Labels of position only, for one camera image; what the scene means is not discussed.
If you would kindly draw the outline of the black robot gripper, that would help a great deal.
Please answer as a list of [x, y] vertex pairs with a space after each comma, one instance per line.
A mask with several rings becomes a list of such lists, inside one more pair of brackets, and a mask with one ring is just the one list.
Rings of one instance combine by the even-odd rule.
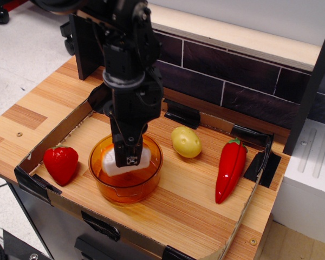
[[138, 166], [143, 150], [142, 135], [147, 124], [160, 116], [164, 95], [162, 76], [150, 67], [130, 80], [102, 73], [111, 99], [103, 112], [112, 120], [112, 141], [117, 167]]

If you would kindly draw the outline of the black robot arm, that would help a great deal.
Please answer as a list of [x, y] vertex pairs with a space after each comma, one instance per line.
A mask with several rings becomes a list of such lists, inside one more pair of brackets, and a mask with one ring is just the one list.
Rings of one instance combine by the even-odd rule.
[[92, 109], [110, 119], [117, 167], [141, 162], [143, 134], [158, 118], [164, 95], [154, 66], [161, 43], [146, 1], [38, 1], [55, 14], [72, 14], [92, 25], [104, 58], [103, 83], [88, 97]]

